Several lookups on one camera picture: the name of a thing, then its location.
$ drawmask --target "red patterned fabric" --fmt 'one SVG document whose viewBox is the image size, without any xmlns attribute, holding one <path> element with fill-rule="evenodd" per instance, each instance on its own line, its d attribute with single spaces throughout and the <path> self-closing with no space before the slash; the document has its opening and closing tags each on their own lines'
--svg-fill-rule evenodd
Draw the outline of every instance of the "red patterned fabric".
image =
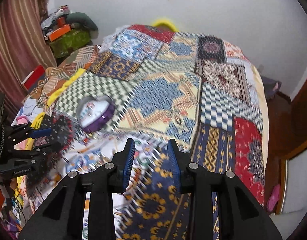
<svg viewBox="0 0 307 240">
<path fill-rule="evenodd" d="M 256 125 L 243 118 L 234 118 L 236 165 L 234 172 L 261 205 L 264 202 L 264 169 L 262 136 Z"/>
<path fill-rule="evenodd" d="M 147 25 L 132 25 L 128 29 L 136 30 L 142 33 L 145 33 L 156 40 L 163 41 L 169 43 L 175 33 L 165 31 L 163 29 L 159 29 L 153 26 Z"/>
</svg>

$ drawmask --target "stack of items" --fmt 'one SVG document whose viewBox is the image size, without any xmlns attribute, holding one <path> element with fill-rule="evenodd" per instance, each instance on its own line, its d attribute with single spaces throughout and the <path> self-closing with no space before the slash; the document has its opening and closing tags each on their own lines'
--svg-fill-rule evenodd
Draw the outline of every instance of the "stack of items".
<svg viewBox="0 0 307 240">
<path fill-rule="evenodd" d="M 85 13 L 70 13 L 68 6 L 61 6 L 41 23 L 46 41 L 55 58 L 69 56 L 73 51 L 90 42 L 89 31 L 98 27 Z"/>
</svg>

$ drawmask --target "orange box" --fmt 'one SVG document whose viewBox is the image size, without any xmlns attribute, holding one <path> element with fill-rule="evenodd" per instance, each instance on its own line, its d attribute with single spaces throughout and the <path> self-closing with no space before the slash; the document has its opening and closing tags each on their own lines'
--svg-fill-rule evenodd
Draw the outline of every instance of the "orange box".
<svg viewBox="0 0 307 240">
<path fill-rule="evenodd" d="M 65 26 L 56 29 L 55 31 L 53 31 L 50 35 L 49 35 L 49 40 L 50 41 L 54 41 L 55 39 L 58 39 L 60 36 L 66 34 L 67 32 L 69 32 L 71 30 L 70 25 L 66 24 Z"/>
</svg>

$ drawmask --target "yellow ring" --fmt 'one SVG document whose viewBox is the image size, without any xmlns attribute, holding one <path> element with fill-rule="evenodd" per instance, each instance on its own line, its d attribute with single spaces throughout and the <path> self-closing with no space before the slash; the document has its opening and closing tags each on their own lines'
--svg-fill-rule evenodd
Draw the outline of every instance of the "yellow ring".
<svg viewBox="0 0 307 240">
<path fill-rule="evenodd" d="M 168 19 L 158 19 L 156 20 L 153 24 L 153 27 L 161 27 L 161 26 L 165 26 L 167 28 L 169 28 L 172 32 L 179 32 L 178 28 Z"/>
</svg>

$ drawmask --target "white wall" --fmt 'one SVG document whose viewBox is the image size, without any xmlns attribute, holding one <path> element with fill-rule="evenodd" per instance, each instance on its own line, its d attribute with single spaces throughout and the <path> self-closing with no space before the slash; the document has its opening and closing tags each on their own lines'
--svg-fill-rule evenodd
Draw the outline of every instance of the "white wall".
<svg viewBox="0 0 307 240">
<path fill-rule="evenodd" d="M 307 67 L 307 16 L 297 0 L 53 0 L 86 13 L 99 28 L 95 44 L 126 24 L 168 17 L 185 32 L 216 35 L 240 46 L 263 75 L 291 95 Z"/>
<path fill-rule="evenodd" d="M 55 12 L 55 9 L 56 9 L 55 8 L 55 0 L 48 0 L 48 4 L 47 4 L 48 15 Z"/>
</svg>

